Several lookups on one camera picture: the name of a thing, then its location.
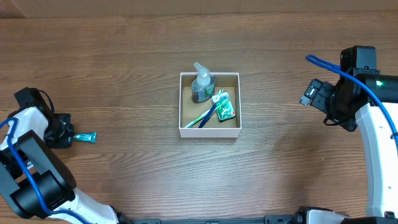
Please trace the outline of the blue disposable razor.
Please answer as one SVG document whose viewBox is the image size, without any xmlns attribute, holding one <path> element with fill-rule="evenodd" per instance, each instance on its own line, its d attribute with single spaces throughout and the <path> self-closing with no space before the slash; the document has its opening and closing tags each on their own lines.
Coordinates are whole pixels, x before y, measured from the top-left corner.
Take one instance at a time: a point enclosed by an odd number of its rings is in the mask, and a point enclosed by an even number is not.
<svg viewBox="0 0 398 224">
<path fill-rule="evenodd" d="M 214 104 L 214 105 L 210 108 L 209 112 L 207 112 L 207 114 L 205 115 L 205 117 L 204 117 L 203 120 L 201 121 L 201 123 L 200 123 L 200 125 L 199 125 L 199 128 L 204 127 L 204 125 L 205 125 L 205 124 L 208 122 L 208 120 L 211 118 L 211 116 L 212 116 L 212 114 L 213 114 L 215 108 L 216 108 L 216 104 Z"/>
</svg>

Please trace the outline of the green toothpaste tube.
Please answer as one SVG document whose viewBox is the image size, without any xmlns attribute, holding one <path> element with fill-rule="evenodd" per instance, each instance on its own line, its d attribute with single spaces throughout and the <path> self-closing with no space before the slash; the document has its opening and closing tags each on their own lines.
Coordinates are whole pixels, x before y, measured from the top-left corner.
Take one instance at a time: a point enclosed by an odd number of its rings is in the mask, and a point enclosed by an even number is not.
<svg viewBox="0 0 398 224">
<path fill-rule="evenodd" d="M 80 141 L 80 142 L 95 143 L 96 142 L 96 132 L 75 134 L 73 136 L 73 140 Z"/>
</svg>

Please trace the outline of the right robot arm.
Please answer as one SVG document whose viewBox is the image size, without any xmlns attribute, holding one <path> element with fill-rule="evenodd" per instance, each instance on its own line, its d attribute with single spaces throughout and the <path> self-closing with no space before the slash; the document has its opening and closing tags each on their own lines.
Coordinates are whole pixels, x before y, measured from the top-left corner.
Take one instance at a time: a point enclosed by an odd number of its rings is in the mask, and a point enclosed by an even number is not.
<svg viewBox="0 0 398 224">
<path fill-rule="evenodd" d="M 334 85 L 314 78 L 300 103 L 323 112 L 327 126 L 360 131 L 368 201 L 362 218 L 307 207 L 297 212 L 296 223 L 397 223 L 397 77 L 381 74 L 371 46 L 342 50 L 338 65 L 315 55 L 305 58 L 340 77 Z"/>
</svg>

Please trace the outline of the green dental floss pack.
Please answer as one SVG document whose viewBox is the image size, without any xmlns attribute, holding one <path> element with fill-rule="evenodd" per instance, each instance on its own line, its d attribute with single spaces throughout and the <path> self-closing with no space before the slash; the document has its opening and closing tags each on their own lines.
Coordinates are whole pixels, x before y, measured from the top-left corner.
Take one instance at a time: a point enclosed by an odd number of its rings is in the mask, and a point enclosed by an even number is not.
<svg viewBox="0 0 398 224">
<path fill-rule="evenodd" d="M 218 116 L 220 122 L 233 119 L 236 117 L 231 98 L 228 92 L 221 89 L 217 94 L 212 96 L 212 102 L 216 105 L 215 113 Z"/>
</svg>

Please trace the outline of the green white toothbrush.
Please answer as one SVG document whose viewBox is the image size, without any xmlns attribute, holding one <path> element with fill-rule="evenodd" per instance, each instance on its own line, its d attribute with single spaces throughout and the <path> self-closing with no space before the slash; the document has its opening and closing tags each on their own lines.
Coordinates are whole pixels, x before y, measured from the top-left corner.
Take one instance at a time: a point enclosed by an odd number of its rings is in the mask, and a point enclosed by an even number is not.
<svg viewBox="0 0 398 224">
<path fill-rule="evenodd" d="M 224 106 L 225 104 L 229 103 L 230 99 L 227 97 L 223 98 L 223 101 L 221 101 L 218 104 L 214 104 L 210 109 L 208 109 L 207 111 L 205 111 L 202 115 L 200 115 L 197 119 L 191 121 L 190 123 L 188 123 L 185 128 L 191 128 L 193 125 L 197 124 L 197 122 L 203 120 L 208 114 L 211 116 L 215 110 L 221 108 L 222 106 Z"/>
</svg>

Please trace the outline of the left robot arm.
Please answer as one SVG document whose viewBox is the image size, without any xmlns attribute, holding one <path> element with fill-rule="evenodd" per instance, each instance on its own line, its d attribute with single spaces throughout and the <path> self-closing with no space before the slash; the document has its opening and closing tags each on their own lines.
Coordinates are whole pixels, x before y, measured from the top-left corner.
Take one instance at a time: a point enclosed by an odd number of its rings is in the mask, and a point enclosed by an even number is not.
<svg viewBox="0 0 398 224">
<path fill-rule="evenodd" d="M 1 122 L 8 127 L 1 143 L 1 196 L 14 213 L 69 223 L 128 223 L 121 212 L 78 189 L 53 152 L 72 145 L 70 114 L 56 113 L 48 94 L 36 88 L 25 87 L 14 96 L 19 109 Z"/>
</svg>

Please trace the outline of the clear soap pump bottle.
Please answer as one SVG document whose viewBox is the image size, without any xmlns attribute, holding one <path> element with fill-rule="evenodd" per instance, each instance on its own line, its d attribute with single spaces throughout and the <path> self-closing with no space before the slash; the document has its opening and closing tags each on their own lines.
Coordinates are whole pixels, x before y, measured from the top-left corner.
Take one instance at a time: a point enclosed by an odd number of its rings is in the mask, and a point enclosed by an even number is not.
<svg viewBox="0 0 398 224">
<path fill-rule="evenodd" d="M 200 63 L 195 62 L 193 65 L 197 71 L 197 77 L 191 84 L 192 100 L 194 103 L 203 103 L 214 95 L 216 78 Z"/>
</svg>

